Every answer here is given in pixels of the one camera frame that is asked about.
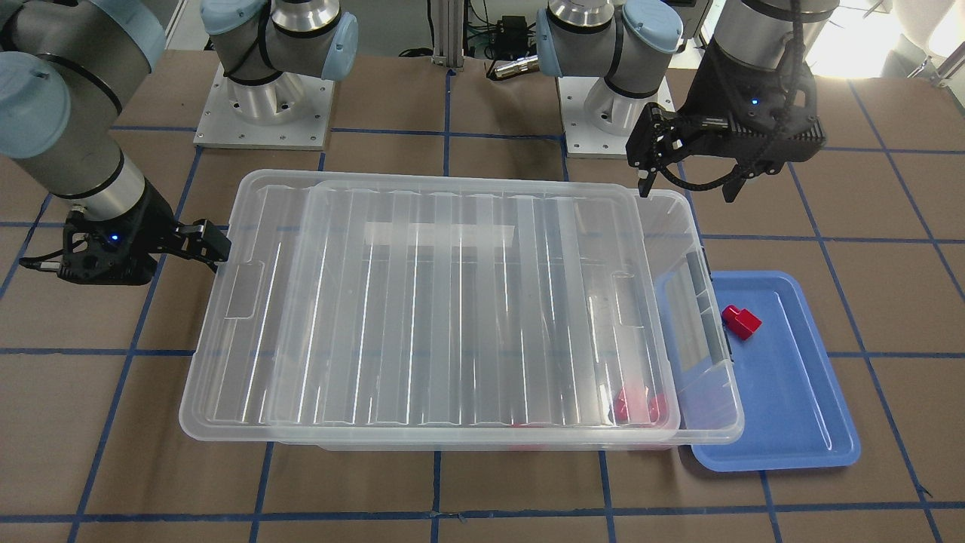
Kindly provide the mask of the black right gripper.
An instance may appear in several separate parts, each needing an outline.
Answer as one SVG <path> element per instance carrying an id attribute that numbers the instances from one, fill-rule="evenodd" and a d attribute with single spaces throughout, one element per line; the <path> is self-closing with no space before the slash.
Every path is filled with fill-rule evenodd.
<path id="1" fill-rule="evenodd" d="M 121 219 L 117 283 L 151 282 L 158 271 L 156 254 L 202 262 L 214 274 L 230 257 L 231 241 L 224 231 L 208 219 L 180 223 L 149 181 L 141 199 Z"/>

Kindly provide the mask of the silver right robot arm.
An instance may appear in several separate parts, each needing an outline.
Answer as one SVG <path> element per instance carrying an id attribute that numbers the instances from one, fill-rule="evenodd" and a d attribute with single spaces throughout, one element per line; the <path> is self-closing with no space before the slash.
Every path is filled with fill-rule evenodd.
<path id="1" fill-rule="evenodd" d="M 338 1 L 204 1 L 231 101 L 249 123 L 299 106 L 299 76 L 341 81 L 359 23 Z M 216 272 L 231 242 L 183 223 L 110 130 L 165 48 L 140 1 L 2 3 L 2 154 L 69 206 L 62 247 L 21 267 L 83 285 L 147 284 L 159 254 Z"/>

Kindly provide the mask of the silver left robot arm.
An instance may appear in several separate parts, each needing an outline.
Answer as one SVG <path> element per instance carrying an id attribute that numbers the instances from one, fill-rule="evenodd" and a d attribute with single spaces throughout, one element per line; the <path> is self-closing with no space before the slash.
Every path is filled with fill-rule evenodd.
<path id="1" fill-rule="evenodd" d="M 535 17 L 541 71 L 593 77 L 596 126 L 626 135 L 647 197 L 659 176 L 721 189 L 809 161 L 827 142 L 806 57 L 837 1 L 728 1 L 683 104 L 655 99 L 685 25 L 662 1 L 549 1 Z"/>

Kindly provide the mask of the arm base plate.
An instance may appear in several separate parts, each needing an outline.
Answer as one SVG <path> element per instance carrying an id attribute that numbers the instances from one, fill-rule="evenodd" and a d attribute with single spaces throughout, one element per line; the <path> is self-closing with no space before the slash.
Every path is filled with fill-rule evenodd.
<path id="1" fill-rule="evenodd" d="M 194 143 L 210 149 L 323 151 L 337 83 L 284 72 L 261 86 L 218 66 Z"/>
<path id="2" fill-rule="evenodd" d="M 675 110 L 666 79 L 644 99 L 618 95 L 602 77 L 559 77 L 557 83 L 566 152 L 573 158 L 625 159 L 627 139 L 645 104 Z"/>

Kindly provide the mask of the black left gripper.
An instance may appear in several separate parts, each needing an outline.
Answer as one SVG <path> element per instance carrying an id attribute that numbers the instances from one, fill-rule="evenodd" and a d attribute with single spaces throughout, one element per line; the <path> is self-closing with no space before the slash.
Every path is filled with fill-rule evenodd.
<path id="1" fill-rule="evenodd" d="M 811 159 L 823 148 L 823 124 L 817 114 L 813 73 L 803 64 L 798 75 L 803 103 L 794 104 L 782 134 L 758 157 L 785 106 L 792 66 L 780 60 L 775 71 L 761 69 L 734 59 L 717 42 L 710 42 L 679 114 L 656 102 L 645 103 L 627 139 L 625 157 L 637 169 L 640 197 L 649 196 L 660 175 L 676 188 L 688 189 L 684 179 L 669 171 L 671 164 L 682 161 L 680 152 L 686 157 L 738 161 L 721 185 L 726 203 L 734 203 L 745 183 L 761 175 L 761 169 Z M 675 146 L 679 139 L 680 152 Z"/>

